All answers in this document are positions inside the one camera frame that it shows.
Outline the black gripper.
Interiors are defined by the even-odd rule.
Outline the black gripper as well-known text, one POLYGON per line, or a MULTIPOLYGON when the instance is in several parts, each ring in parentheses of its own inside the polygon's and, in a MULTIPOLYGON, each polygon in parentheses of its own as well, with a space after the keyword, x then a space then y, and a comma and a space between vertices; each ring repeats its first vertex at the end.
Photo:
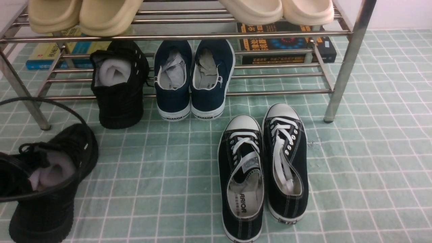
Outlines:
POLYGON ((23 155, 9 155, 1 153, 0 156, 0 195, 12 197, 26 195, 33 192, 28 177, 31 175, 31 166, 23 155))

